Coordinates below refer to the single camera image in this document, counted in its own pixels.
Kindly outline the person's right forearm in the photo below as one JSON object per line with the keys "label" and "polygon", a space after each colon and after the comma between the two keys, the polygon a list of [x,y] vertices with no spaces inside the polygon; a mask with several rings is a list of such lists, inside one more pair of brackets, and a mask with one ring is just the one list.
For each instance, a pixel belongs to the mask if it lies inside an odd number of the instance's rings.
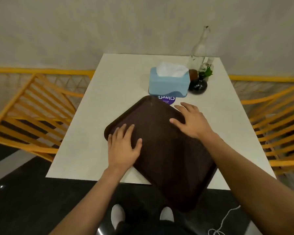
{"label": "person's right forearm", "polygon": [[294,191],[232,149],[213,131],[198,133],[243,210],[263,235],[294,235]]}

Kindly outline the person's black trousers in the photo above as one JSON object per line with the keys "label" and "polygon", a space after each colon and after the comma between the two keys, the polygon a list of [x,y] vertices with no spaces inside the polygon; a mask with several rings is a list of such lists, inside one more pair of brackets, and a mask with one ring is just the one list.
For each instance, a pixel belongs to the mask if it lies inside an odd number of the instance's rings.
{"label": "person's black trousers", "polygon": [[197,235],[178,223],[159,220],[157,222],[127,223],[120,222],[114,235]]}

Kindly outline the person's white shoe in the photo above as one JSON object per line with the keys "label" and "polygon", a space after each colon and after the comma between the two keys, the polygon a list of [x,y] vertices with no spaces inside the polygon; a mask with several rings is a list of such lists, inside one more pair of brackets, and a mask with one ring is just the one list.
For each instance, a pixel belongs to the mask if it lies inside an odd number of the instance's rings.
{"label": "person's white shoe", "polygon": [[162,209],[160,213],[160,221],[174,222],[173,211],[170,207],[166,206]]}
{"label": "person's white shoe", "polygon": [[125,211],[121,205],[115,204],[111,209],[111,224],[115,231],[122,222],[125,222]]}

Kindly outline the round black vase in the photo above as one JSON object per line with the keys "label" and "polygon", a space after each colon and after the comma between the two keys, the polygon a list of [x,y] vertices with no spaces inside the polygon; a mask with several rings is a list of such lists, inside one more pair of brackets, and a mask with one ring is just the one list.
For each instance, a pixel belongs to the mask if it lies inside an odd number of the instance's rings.
{"label": "round black vase", "polygon": [[203,94],[207,90],[207,87],[207,81],[203,76],[200,75],[199,77],[197,77],[197,79],[190,81],[188,91],[192,94],[199,95]]}

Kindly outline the white tissue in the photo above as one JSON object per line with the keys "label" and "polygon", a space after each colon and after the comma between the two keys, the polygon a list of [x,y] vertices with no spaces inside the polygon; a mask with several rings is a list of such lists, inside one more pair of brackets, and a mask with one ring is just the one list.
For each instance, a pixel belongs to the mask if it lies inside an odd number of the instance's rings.
{"label": "white tissue", "polygon": [[156,67],[156,73],[159,77],[181,78],[189,72],[189,69],[183,65],[169,62],[161,62]]}

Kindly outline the person's left hand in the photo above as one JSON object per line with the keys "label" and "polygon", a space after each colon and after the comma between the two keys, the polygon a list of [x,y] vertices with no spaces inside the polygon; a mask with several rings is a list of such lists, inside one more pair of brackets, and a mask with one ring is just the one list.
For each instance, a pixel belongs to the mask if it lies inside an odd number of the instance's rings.
{"label": "person's left hand", "polygon": [[108,150],[108,168],[118,171],[124,175],[128,169],[130,169],[139,155],[135,155],[131,144],[132,132],[134,130],[134,124],[130,125],[125,130],[124,141],[120,144],[117,143],[118,128],[112,134],[112,146]]}

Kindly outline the round purple sticker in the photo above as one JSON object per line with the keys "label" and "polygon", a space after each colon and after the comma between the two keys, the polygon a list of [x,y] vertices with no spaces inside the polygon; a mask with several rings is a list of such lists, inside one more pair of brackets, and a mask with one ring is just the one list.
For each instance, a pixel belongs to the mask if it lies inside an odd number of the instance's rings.
{"label": "round purple sticker", "polygon": [[172,96],[159,95],[157,96],[157,98],[161,100],[162,102],[167,103],[169,105],[172,105],[176,101],[176,97],[172,97]]}

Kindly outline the dark brown plastic tray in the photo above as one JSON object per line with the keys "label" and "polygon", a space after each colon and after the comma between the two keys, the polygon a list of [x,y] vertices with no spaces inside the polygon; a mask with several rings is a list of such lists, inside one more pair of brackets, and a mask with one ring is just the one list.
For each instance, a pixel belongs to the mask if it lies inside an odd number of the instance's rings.
{"label": "dark brown plastic tray", "polygon": [[196,207],[212,180],[217,166],[204,145],[169,122],[184,116],[154,96],[144,96],[104,131],[107,140],[117,127],[135,125],[131,143],[142,138],[140,156],[134,168],[155,186],[169,204],[181,212]]}

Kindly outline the tall clear glass bottle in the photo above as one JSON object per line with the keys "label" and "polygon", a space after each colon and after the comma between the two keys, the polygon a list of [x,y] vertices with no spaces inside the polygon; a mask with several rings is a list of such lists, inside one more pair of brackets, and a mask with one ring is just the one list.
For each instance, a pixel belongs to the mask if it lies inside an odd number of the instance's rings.
{"label": "tall clear glass bottle", "polygon": [[210,32],[209,26],[204,26],[199,42],[192,48],[188,60],[187,68],[189,70],[199,70],[206,57],[207,38]]}

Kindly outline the person's left forearm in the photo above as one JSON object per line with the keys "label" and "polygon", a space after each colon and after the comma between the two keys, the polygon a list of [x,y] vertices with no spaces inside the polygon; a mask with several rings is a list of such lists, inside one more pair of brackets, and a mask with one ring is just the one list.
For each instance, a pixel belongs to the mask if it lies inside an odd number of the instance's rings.
{"label": "person's left forearm", "polygon": [[124,168],[108,166],[98,182],[49,235],[95,235],[125,172]]}

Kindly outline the small clear glass bottle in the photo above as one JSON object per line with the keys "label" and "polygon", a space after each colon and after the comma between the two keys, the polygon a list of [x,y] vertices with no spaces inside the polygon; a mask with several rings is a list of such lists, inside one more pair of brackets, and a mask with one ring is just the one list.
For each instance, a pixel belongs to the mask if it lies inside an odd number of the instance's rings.
{"label": "small clear glass bottle", "polygon": [[213,71],[214,66],[213,66],[213,61],[214,61],[214,57],[208,57],[204,63],[201,65],[201,71],[206,72],[207,70],[209,71]]}

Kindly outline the light blue tissue box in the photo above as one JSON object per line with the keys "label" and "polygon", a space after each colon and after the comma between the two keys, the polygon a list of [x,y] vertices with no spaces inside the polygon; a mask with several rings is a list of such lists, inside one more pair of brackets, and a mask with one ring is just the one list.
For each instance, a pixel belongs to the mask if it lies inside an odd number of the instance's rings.
{"label": "light blue tissue box", "polygon": [[159,76],[156,67],[150,69],[149,88],[150,95],[185,98],[190,84],[189,70],[181,77]]}

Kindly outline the yellow slatted chair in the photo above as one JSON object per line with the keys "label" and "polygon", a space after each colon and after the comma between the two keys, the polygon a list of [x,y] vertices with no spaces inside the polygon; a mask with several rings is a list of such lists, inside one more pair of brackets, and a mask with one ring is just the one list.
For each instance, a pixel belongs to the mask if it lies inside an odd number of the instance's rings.
{"label": "yellow slatted chair", "polygon": [[294,83],[277,93],[241,100],[276,176],[294,172]]}
{"label": "yellow slatted chair", "polygon": [[88,85],[83,75],[33,74],[0,112],[0,144],[53,162]]}

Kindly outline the yellow rail lattice fence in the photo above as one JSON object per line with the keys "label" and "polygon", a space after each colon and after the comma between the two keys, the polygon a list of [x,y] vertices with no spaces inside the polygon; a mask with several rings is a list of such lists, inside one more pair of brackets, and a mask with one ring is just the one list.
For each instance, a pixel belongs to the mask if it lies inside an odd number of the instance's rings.
{"label": "yellow rail lattice fence", "polygon": [[294,77],[229,75],[241,101],[271,96],[294,86]]}
{"label": "yellow rail lattice fence", "polygon": [[95,70],[59,70],[0,67],[0,111],[33,74],[42,74],[52,83],[76,93],[84,93]]}

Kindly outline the person's right white shoe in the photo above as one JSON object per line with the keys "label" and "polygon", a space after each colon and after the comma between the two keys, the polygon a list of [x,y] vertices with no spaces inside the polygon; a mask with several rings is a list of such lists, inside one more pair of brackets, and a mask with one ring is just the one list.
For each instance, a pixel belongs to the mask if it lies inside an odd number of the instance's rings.
{"label": "person's right white shoe", "polygon": [[173,211],[170,207],[166,206],[162,209],[160,213],[160,221],[174,222]]}

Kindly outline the person's right hand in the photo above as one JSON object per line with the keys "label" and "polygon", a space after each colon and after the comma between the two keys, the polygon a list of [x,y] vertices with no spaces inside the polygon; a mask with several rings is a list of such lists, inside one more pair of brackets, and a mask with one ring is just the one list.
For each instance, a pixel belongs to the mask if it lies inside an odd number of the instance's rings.
{"label": "person's right hand", "polygon": [[210,127],[204,115],[196,106],[195,112],[189,112],[181,105],[174,105],[174,107],[181,112],[185,119],[185,130],[181,131],[189,137],[204,140],[204,138],[213,138],[216,136],[215,132]]}

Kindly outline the person's left white shoe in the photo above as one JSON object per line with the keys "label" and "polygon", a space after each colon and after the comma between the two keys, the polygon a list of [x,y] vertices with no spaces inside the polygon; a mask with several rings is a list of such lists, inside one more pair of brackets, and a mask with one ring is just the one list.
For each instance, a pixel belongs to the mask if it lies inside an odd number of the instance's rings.
{"label": "person's left white shoe", "polygon": [[111,224],[115,231],[122,222],[125,222],[125,211],[121,205],[115,204],[111,209]]}

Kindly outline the green plant sprig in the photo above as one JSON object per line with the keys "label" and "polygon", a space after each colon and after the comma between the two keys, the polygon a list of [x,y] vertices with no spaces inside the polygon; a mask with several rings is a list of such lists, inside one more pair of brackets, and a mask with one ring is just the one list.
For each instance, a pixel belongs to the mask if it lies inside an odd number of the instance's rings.
{"label": "green plant sprig", "polygon": [[206,78],[210,77],[211,75],[212,75],[212,69],[210,66],[208,66],[207,68],[202,69],[202,71],[198,72],[198,76],[201,79],[206,79]]}

